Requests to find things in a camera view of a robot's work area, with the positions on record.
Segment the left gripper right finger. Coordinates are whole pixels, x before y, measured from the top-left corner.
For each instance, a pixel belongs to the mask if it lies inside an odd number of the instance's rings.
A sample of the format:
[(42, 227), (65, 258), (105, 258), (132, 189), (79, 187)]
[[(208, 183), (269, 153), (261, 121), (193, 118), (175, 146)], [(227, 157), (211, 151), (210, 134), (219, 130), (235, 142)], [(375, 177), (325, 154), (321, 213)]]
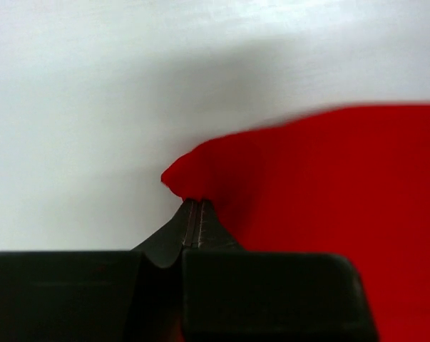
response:
[(186, 341), (377, 341), (357, 270), (343, 256), (249, 252), (213, 206), (188, 202), (181, 254)]

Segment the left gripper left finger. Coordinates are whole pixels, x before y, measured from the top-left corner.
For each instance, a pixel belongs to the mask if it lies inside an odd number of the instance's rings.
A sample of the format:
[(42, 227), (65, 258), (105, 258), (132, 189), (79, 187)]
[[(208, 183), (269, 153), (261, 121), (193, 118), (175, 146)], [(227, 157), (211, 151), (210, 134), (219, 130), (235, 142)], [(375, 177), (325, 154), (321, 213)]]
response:
[(188, 200), (132, 250), (0, 252), (0, 341), (180, 341)]

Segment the red t shirt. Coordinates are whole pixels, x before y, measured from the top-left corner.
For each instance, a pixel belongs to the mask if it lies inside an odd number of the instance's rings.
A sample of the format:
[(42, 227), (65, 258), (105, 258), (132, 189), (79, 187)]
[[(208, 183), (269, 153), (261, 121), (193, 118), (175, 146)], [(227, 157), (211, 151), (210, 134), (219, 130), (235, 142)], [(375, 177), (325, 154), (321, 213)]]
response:
[(338, 108), (204, 142), (161, 176), (255, 251), (334, 252), (383, 341), (430, 341), (430, 104)]

